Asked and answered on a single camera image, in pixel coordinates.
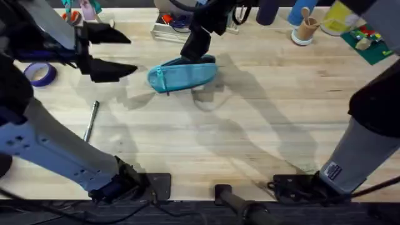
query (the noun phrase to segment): wooden tabletop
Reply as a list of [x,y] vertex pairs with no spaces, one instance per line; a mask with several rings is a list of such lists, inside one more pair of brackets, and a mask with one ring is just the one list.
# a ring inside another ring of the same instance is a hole
[[[118,83],[95,84],[54,64],[58,79],[35,88],[35,96],[80,136],[100,101],[90,143],[138,170],[170,172],[173,200],[210,200],[214,185],[226,183],[245,199],[273,201],[258,184],[274,174],[317,171],[348,125],[349,98],[397,57],[370,66],[340,37],[320,30],[312,45],[299,47],[289,37],[288,8],[271,26],[258,25],[256,12],[239,35],[213,36],[209,53],[219,72],[211,84],[168,97],[149,86],[147,72],[178,57],[182,44],[152,39],[158,10],[105,9],[102,20],[114,19],[132,44],[93,46],[91,54],[138,71]],[[400,154],[392,156],[360,189],[397,176],[399,161]],[[20,159],[0,185],[30,199],[88,199],[77,184]],[[400,186],[358,200],[400,201]]]

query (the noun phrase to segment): teal pencil case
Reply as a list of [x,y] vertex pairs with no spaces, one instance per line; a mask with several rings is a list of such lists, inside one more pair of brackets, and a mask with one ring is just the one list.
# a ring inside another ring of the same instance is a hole
[[218,67],[214,56],[205,55],[198,62],[177,58],[149,71],[147,80],[158,93],[194,88],[212,81]]

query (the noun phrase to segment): purple tape roll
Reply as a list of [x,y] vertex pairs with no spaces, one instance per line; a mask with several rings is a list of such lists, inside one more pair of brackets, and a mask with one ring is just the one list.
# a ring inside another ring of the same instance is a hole
[[[42,68],[47,68],[46,75],[44,75],[44,77],[42,77],[41,79],[33,80],[35,73]],[[55,80],[57,75],[57,69],[48,63],[35,62],[30,64],[25,69],[24,74],[29,79],[29,81],[33,86],[43,87],[49,85]]]

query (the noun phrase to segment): label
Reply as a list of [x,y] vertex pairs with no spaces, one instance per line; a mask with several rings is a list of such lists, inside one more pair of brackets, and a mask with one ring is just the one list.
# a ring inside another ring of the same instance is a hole
[[329,166],[325,169],[324,174],[333,181],[340,174],[341,171],[342,168],[339,165],[337,165],[335,162],[331,162],[329,163]]

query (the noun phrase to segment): cup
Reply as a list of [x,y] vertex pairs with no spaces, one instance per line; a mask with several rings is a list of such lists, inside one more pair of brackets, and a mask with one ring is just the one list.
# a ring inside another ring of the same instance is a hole
[[292,32],[292,40],[301,46],[309,45],[313,41],[313,35],[318,27],[319,24],[316,19],[312,17],[303,19],[299,28]]

